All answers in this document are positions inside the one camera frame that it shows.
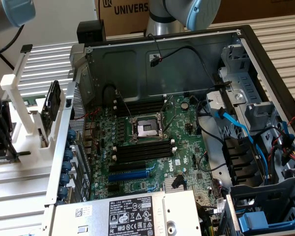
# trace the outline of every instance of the green circuit board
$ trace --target green circuit board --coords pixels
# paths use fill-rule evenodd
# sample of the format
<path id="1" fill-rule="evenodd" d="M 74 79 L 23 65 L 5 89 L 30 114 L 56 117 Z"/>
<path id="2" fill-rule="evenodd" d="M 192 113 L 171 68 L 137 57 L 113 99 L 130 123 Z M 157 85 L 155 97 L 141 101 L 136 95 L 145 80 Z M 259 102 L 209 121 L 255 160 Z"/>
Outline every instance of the green circuit board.
<path id="1" fill-rule="evenodd" d="M 181 108 L 183 102 L 188 103 L 189 108 L 187 110 Z M 194 159 L 198 162 L 206 148 L 202 136 L 196 135 L 195 105 L 190 105 L 189 98 L 174 96 L 163 113 L 164 126 L 175 117 L 165 132 L 167 140 L 169 137 L 175 140 L 177 150 L 174 155 L 147 161 L 147 168 L 154 167 L 150 171 L 149 178 L 119 181 L 120 191 L 118 193 L 110 193 L 107 190 L 108 185 L 116 184 L 115 182 L 108 182 L 108 176 L 111 174 L 109 173 L 109 166 L 115 164 L 112 160 L 113 146 L 114 143 L 118 144 L 119 142 L 118 124 L 120 122 L 124 123 L 125 130 L 124 142 L 121 145 L 136 145 L 130 136 L 132 134 L 130 118 L 117 118 L 112 109 L 94 108 L 94 110 L 99 111 L 95 117 L 88 118 L 85 130 L 85 146 L 92 166 L 90 200 L 105 199 L 123 194 L 162 191 L 167 178 L 175 178 L 182 174 L 186 180 L 187 189 L 194 191 L 195 199 L 201 205 L 215 204 L 213 194 L 208 194 L 208 187 L 211 187 L 212 184 L 210 173 L 202 172 L 194 166 Z M 191 131 L 186 129 L 186 124 L 192 125 Z M 99 142 L 104 142 L 104 144 L 96 146 L 94 142 L 88 140 L 90 135 L 96 137 Z M 140 139 L 139 143 L 151 141 L 155 141 L 155 138 Z M 209 164 L 205 160 L 200 165 L 206 169 L 209 168 Z"/>

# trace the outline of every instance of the power supply label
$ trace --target power supply label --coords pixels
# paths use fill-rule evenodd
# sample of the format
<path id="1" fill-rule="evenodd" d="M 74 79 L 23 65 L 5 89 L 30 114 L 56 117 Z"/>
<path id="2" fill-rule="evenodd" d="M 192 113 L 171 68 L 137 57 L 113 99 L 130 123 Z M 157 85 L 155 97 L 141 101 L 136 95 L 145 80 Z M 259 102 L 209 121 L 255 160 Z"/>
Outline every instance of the power supply label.
<path id="1" fill-rule="evenodd" d="M 153 236 L 152 197 L 109 202 L 109 236 Z"/>

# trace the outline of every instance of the white wall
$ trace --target white wall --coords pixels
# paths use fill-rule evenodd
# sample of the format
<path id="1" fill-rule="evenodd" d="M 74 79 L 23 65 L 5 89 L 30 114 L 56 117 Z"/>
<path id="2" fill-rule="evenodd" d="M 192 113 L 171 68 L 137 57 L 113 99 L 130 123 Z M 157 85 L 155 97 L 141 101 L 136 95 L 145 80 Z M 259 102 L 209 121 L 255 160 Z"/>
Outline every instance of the white wall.
<path id="1" fill-rule="evenodd" d="M 94 0 L 34 0 L 36 17 L 25 24 L 14 45 L 3 55 L 15 65 L 25 44 L 34 46 L 77 41 L 76 30 L 81 21 L 97 19 Z M 18 29 L 0 33 L 0 48 L 14 37 Z M 12 70 L 0 59 L 0 81 Z"/>

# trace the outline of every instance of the cardboard box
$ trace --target cardboard box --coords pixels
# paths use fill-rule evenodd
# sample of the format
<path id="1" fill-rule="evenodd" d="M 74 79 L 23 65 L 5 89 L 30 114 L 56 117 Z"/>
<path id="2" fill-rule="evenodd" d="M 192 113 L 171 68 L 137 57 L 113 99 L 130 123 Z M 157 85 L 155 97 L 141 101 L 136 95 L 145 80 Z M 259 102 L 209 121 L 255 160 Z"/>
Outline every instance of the cardboard box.
<path id="1" fill-rule="evenodd" d="M 143 32 L 148 25 L 148 0 L 100 0 L 100 17 L 106 36 Z"/>
<path id="2" fill-rule="evenodd" d="M 287 15 L 295 15 L 295 0 L 222 0 L 213 23 Z M 100 0 L 100 16 L 107 36 L 143 32 L 148 25 L 148 0 Z"/>

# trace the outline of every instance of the motherboard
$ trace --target motherboard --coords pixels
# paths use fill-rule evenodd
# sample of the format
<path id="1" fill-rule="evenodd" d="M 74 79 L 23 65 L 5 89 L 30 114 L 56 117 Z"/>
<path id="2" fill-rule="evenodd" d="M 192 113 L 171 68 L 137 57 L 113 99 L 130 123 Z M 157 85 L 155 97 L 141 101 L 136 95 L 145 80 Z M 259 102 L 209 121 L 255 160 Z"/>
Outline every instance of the motherboard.
<path id="1" fill-rule="evenodd" d="M 92 166 L 90 200 L 185 189 L 193 190 L 199 204 L 214 205 L 219 194 L 212 192 L 211 174 L 199 170 L 209 164 L 205 158 L 199 162 L 206 148 L 196 104 L 181 95 L 138 107 L 127 103 L 89 111 L 84 146 Z M 177 177 L 183 182 L 173 188 Z"/>

